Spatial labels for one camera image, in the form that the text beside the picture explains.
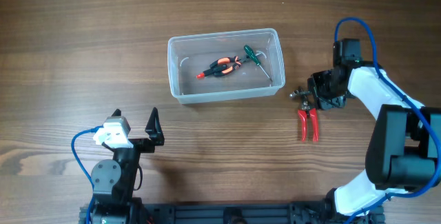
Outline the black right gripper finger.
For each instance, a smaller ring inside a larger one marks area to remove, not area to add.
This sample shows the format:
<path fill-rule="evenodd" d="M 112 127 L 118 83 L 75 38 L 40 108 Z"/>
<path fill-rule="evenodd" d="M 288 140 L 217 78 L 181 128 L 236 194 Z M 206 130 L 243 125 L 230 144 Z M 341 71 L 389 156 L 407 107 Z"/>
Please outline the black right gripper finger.
<path fill-rule="evenodd" d="M 345 96 L 337 96 L 332 99 L 326 99 L 321 96 L 316 97 L 316 105 L 320 110 L 330 110 L 332 108 L 344 108 L 347 99 Z"/>
<path fill-rule="evenodd" d="M 317 92 L 330 92 L 331 81 L 331 70 L 315 72 L 307 79 L 308 89 L 310 92 L 314 90 Z"/>

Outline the silver combination wrench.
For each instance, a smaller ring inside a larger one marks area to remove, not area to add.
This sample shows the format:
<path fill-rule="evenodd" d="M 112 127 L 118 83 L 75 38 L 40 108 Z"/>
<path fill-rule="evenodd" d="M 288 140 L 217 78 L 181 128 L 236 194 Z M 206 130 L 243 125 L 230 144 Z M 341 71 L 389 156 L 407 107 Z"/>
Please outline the silver combination wrench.
<path fill-rule="evenodd" d="M 294 90 L 289 97 L 291 99 L 295 99 L 296 97 L 303 97 L 303 96 L 307 96 L 310 95 L 311 92 L 309 90 L 303 90 L 301 87 L 299 87 L 297 90 Z"/>

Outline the red handled wire stripper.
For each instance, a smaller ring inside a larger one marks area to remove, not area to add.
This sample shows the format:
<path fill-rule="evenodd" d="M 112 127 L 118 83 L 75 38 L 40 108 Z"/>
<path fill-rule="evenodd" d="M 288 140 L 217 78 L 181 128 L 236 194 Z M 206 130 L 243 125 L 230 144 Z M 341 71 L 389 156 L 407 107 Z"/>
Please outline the red handled wire stripper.
<path fill-rule="evenodd" d="M 312 141 L 317 143 L 320 138 L 320 130 L 318 125 L 318 113 L 312 102 L 309 100 L 308 95 L 300 97 L 301 104 L 298 108 L 298 117 L 301 122 L 301 141 L 304 143 L 308 135 L 308 120 L 311 120 L 313 136 Z"/>

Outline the red black screwdriver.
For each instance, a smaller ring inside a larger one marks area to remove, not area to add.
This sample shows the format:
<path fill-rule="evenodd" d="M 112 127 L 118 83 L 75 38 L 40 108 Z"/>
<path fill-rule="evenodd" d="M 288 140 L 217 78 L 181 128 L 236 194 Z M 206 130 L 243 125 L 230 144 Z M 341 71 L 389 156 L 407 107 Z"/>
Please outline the red black screwdriver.
<path fill-rule="evenodd" d="M 205 77 L 208 77 L 208 76 L 212 75 L 213 73 L 214 73 L 214 69 L 213 69 L 213 68 L 210 68 L 210 69 L 205 70 L 205 71 L 201 72 L 200 74 L 198 74 L 198 75 L 196 76 L 196 78 L 197 78 L 197 79 L 203 79 L 203 78 L 205 78 Z"/>

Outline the green handled screwdriver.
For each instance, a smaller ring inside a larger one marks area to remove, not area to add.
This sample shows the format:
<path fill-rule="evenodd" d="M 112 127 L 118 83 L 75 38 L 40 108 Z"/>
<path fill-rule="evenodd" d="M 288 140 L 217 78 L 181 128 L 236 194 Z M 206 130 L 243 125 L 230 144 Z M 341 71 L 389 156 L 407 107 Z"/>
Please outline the green handled screwdriver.
<path fill-rule="evenodd" d="M 271 77 L 268 75 L 268 73 L 265 71 L 265 69 L 263 68 L 263 66 L 261 65 L 261 62 L 259 61 L 257 55 L 254 53 L 254 51 L 248 46 L 248 45 L 244 45 L 244 51 L 245 51 L 245 60 L 243 61 L 245 62 L 250 62 L 253 61 L 257 67 L 259 67 L 265 74 L 265 76 L 272 81 Z"/>

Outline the orange black needle-nose pliers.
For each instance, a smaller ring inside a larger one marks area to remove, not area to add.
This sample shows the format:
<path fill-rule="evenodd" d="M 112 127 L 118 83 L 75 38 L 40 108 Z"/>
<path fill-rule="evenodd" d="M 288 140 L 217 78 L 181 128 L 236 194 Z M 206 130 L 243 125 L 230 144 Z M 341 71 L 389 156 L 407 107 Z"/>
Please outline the orange black needle-nose pliers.
<path fill-rule="evenodd" d="M 211 63 L 209 65 L 209 69 L 204 71 L 204 75 L 205 76 L 213 75 L 214 77 L 227 76 L 228 74 L 231 74 L 232 72 L 240 69 L 240 67 L 248 61 L 249 61 L 248 56 L 243 58 L 239 58 L 238 56 L 223 57 Z"/>

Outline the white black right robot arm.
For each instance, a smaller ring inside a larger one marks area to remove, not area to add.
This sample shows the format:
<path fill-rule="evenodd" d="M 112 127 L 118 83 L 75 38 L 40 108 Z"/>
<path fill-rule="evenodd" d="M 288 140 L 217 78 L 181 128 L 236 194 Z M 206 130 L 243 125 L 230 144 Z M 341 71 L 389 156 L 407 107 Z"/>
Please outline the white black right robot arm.
<path fill-rule="evenodd" d="M 307 85 L 314 112 L 341 109 L 357 98 L 376 120 L 364 170 L 327 195 L 328 219 L 357 218 L 381 201 L 440 183 L 438 151 L 425 128 L 440 133 L 440 109 L 407 96 L 381 66 L 364 61 L 359 40 L 334 42 L 332 69 L 313 73 Z"/>

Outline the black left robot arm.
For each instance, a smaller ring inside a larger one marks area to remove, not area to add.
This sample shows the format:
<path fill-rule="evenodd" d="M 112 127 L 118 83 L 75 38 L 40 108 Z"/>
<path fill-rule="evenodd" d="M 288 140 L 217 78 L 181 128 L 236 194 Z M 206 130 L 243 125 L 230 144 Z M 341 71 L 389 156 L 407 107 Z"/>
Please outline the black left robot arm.
<path fill-rule="evenodd" d="M 119 109 L 95 128 L 96 144 L 112 152 L 112 158 L 99 161 L 92 169 L 92 200 L 85 223 L 153 223 L 153 216 L 133 193 L 143 181 L 140 157 L 164 145 L 165 137 L 158 109 L 153 108 L 145 127 L 147 138 L 129 138 L 131 127 Z"/>

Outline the clear plastic container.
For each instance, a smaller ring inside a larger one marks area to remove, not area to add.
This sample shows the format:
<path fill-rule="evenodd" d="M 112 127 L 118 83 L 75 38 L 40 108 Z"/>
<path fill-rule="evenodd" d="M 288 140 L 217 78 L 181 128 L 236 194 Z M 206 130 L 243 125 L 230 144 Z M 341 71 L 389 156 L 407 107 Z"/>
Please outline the clear plastic container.
<path fill-rule="evenodd" d="M 227 76 L 196 78 L 218 59 L 245 57 L 244 45 L 254 51 L 272 81 L 253 61 Z M 286 81 L 280 40 L 273 28 L 172 37 L 167 66 L 171 93 L 181 104 L 271 96 Z"/>

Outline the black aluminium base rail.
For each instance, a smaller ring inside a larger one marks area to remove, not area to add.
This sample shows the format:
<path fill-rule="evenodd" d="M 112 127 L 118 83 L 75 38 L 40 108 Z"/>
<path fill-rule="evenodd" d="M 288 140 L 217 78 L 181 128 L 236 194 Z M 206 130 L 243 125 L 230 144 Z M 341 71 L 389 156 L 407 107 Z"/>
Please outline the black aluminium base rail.
<path fill-rule="evenodd" d="M 348 216 L 331 214 L 320 201 L 257 205 L 171 205 L 149 204 L 135 210 L 88 208 L 79 212 L 79 223 L 155 223 L 155 224 L 313 224 L 345 223 Z"/>

